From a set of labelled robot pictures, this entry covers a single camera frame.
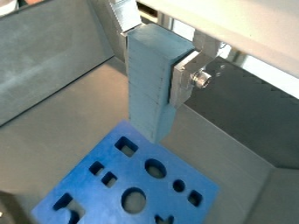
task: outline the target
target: screw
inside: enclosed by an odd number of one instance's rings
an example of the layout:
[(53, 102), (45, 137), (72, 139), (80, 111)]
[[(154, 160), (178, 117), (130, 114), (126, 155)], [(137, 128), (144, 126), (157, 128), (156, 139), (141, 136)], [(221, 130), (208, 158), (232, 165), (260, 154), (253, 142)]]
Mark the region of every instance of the screw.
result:
[(190, 84), (196, 88), (205, 88), (210, 82), (210, 76), (201, 70), (190, 75)]

